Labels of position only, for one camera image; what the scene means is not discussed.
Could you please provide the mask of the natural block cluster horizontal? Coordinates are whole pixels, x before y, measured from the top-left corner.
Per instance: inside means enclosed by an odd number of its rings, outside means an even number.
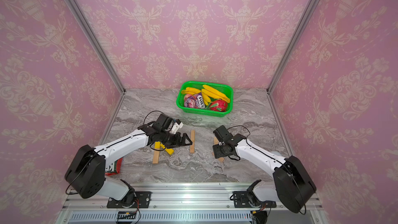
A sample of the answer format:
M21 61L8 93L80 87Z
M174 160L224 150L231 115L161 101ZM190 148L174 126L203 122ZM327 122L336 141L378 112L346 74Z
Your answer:
M194 144L190 146L190 153L194 153L195 152L195 146Z

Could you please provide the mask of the yellow block diagonal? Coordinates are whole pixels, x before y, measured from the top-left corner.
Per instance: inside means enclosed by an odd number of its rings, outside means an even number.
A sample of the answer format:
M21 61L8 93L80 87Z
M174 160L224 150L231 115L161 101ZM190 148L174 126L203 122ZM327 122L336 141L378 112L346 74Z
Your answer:
M157 150L160 150L161 149L160 142L155 142L154 148L157 149Z

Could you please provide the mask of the natural wooden block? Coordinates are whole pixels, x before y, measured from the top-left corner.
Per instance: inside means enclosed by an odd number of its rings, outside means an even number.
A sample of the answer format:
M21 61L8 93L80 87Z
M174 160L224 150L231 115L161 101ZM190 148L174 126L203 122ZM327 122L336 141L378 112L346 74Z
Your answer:
M152 164L158 164L159 163L159 158L160 158L160 152L159 151L154 151Z

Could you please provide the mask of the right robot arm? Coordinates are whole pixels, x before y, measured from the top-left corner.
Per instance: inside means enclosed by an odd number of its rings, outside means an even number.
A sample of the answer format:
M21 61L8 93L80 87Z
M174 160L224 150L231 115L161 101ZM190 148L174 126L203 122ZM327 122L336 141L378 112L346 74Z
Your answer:
M234 135L223 125L213 134L218 141L212 147L216 159L227 157L251 162L273 178L275 195L284 207L293 213L306 213L302 209L306 209L306 203L317 188L299 158L285 158L267 151L251 142L248 136Z

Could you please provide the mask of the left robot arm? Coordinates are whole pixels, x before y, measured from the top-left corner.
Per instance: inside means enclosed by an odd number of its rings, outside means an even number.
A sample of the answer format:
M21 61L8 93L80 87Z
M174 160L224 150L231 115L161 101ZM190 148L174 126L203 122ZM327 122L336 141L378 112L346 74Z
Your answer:
M124 156L156 142L166 149L191 146L188 134L180 133L183 123L161 113L157 120L144 122L133 132L110 143L78 149L65 173L65 180L83 199L93 196L107 197L118 207L137 207L140 200L135 189L124 180L106 175L106 169Z

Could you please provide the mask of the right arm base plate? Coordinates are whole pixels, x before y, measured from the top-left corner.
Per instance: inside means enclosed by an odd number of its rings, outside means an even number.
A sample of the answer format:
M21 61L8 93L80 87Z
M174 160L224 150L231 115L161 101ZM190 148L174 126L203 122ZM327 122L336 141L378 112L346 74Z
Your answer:
M247 191L234 191L230 196L235 208L276 208L275 201L260 201L253 193Z

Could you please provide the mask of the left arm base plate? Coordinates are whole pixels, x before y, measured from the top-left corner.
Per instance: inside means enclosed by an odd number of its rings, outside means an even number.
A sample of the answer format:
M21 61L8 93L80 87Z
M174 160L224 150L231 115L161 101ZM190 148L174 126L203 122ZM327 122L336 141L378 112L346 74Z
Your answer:
M107 208L138 208L147 209L151 201L151 191L128 193L122 200L109 198Z

